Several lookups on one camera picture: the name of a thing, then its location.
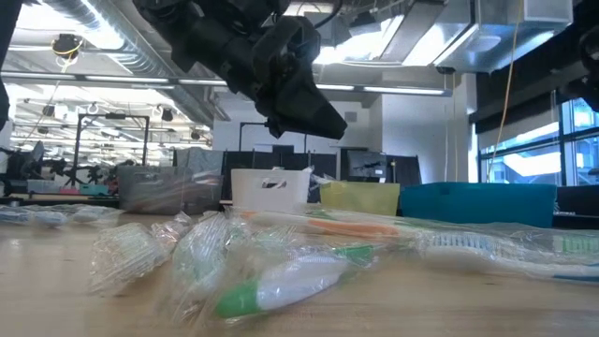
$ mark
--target wooden table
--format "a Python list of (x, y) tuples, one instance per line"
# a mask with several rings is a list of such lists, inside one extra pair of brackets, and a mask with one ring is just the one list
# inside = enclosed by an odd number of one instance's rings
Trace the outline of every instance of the wooden table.
[[(123, 222), (162, 219), (125, 215)], [(1, 336), (189, 335), (154, 313), (168, 266), (118, 297), (86, 294), (96, 234), (89, 227), (0, 227)], [(598, 317), (599, 287), (433, 271), (398, 261), (255, 320), (243, 336), (597, 336)]]

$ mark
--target teal bin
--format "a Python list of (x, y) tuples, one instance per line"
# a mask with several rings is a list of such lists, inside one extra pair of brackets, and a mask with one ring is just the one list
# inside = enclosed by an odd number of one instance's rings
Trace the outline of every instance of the teal bin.
[(107, 196), (109, 194), (109, 187), (106, 185), (83, 183), (79, 190), (85, 196)]
[(405, 217), (549, 228), (556, 197), (557, 186), (550, 184), (429, 183), (406, 187), (401, 207)]

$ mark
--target white bin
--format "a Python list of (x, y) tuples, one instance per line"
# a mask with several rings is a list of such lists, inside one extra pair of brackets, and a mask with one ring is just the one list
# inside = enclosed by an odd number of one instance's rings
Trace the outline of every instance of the white bin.
[(253, 211), (293, 212), (308, 201), (310, 172), (280, 169), (231, 170), (233, 205)]

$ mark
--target white toothbrush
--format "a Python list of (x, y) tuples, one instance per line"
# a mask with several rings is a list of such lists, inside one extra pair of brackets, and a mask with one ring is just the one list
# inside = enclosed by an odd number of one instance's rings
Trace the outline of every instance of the white toothbrush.
[(486, 235), (452, 232), (429, 234), (420, 239), (418, 251), (426, 262), (435, 266), (599, 283), (598, 264), (531, 262), (530, 257), (535, 252), (508, 240)]

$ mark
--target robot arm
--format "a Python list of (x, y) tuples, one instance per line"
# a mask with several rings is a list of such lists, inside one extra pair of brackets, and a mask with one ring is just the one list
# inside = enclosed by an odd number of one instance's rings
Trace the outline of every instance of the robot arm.
[[(347, 124), (314, 84), (320, 35), (288, 0), (133, 0), (188, 71), (200, 62), (267, 117), (270, 133), (340, 139)], [(264, 22), (272, 17), (274, 25)]]

